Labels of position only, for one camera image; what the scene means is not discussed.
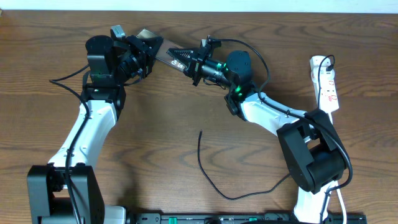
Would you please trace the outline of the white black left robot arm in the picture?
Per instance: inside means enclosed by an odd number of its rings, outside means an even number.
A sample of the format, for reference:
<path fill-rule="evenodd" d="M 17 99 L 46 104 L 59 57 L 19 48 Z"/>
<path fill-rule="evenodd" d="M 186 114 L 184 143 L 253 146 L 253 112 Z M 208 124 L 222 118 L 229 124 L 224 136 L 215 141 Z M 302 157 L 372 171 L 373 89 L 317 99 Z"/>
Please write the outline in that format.
<path fill-rule="evenodd" d="M 46 165 L 27 175 L 32 223 L 130 223 L 123 206 L 106 205 L 94 169 L 117 123 L 128 80 L 152 71 L 163 39 L 97 35 L 86 41 L 79 115 L 67 139 Z"/>

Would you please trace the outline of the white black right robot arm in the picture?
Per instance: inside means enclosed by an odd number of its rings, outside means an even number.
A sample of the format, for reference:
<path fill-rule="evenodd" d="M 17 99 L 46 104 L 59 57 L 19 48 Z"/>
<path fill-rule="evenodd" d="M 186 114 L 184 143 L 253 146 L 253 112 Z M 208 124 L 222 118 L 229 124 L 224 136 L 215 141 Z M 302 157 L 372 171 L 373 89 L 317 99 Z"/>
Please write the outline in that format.
<path fill-rule="evenodd" d="M 294 110 L 270 99 L 253 81 L 247 51 L 231 52 L 225 62 L 213 58 L 221 39 L 203 39 L 199 48 L 169 48 L 167 53 L 184 67 L 198 85 L 228 89 L 231 114 L 258 124 L 278 137 L 289 177 L 298 185 L 294 217 L 301 223 L 325 223 L 330 194 L 352 180 L 353 167 L 327 112 Z"/>

